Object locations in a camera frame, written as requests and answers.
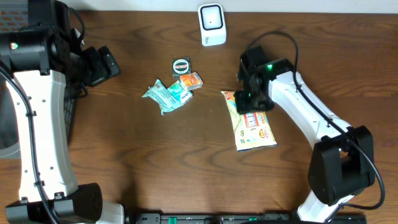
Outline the yellow snack bag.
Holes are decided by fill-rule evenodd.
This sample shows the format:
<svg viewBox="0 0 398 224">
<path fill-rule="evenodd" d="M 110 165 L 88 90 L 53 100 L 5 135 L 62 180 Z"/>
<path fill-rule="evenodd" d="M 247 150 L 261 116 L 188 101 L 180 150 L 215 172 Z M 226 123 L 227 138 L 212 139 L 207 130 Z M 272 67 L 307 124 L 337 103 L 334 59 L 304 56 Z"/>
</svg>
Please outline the yellow snack bag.
<svg viewBox="0 0 398 224">
<path fill-rule="evenodd" d="M 233 91 L 221 91 L 231 117 L 238 152 L 259 147 L 275 147 L 277 142 L 265 112 L 239 114 Z"/>
</svg>

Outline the small orange box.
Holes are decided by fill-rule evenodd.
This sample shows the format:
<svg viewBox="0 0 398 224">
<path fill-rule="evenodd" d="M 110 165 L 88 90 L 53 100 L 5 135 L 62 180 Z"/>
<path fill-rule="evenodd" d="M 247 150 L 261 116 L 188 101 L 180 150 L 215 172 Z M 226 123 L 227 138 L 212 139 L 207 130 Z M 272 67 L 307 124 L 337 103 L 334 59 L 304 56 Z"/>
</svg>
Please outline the small orange box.
<svg viewBox="0 0 398 224">
<path fill-rule="evenodd" d="M 184 74 L 180 76 L 180 84 L 186 91 L 199 89 L 203 86 L 204 82 L 197 72 Z"/>
</svg>

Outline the teal white candy packet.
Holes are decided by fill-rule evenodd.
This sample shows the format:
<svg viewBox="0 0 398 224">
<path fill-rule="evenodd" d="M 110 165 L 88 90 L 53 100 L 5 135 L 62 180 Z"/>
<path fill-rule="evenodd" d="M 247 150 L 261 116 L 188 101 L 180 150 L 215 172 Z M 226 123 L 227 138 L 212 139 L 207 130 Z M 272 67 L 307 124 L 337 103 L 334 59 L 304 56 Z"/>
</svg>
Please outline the teal white candy packet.
<svg viewBox="0 0 398 224">
<path fill-rule="evenodd" d="M 191 91 L 184 90 L 179 80 L 170 85 L 167 90 L 182 106 L 193 98 L 193 93 Z"/>
</svg>

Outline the dark green round-logo packet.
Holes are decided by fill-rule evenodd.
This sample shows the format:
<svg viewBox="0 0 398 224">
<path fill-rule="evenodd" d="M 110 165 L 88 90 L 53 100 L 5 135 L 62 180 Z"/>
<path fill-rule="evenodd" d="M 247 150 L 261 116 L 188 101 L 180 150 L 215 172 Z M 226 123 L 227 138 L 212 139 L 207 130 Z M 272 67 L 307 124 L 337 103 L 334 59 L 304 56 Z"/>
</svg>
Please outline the dark green round-logo packet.
<svg viewBox="0 0 398 224">
<path fill-rule="evenodd" d="M 181 75 L 191 73 L 191 63 L 189 57 L 176 58 L 172 60 L 173 77 L 179 79 Z"/>
</svg>

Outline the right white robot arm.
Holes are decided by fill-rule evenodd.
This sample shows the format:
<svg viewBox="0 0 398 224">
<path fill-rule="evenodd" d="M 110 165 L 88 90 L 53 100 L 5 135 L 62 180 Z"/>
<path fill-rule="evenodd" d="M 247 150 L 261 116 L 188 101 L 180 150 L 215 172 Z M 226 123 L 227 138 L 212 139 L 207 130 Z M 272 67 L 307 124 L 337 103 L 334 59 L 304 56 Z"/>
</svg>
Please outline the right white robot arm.
<svg viewBox="0 0 398 224">
<path fill-rule="evenodd" d="M 296 211 L 301 221 L 330 222 L 338 209 L 375 182 L 371 167 L 373 137 L 336 116 L 304 83 L 287 59 L 271 61 L 260 46 L 240 56 L 235 92 L 240 114 L 269 111 L 279 105 L 312 147 L 308 171 L 311 192 Z"/>
</svg>

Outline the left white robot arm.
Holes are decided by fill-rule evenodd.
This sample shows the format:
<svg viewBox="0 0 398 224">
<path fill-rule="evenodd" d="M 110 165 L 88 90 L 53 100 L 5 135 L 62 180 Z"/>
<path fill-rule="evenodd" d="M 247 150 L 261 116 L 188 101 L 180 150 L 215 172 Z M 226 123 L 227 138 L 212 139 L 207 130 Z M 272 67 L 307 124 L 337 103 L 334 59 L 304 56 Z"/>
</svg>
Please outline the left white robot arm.
<svg viewBox="0 0 398 224">
<path fill-rule="evenodd" d="M 68 152 L 64 105 L 120 74 L 107 46 L 84 48 L 61 1 L 29 1 L 28 25 L 1 35 L 1 76 L 16 113 L 21 152 L 19 199 L 9 223 L 117 223 L 124 207 L 96 183 L 79 184 Z"/>
</svg>

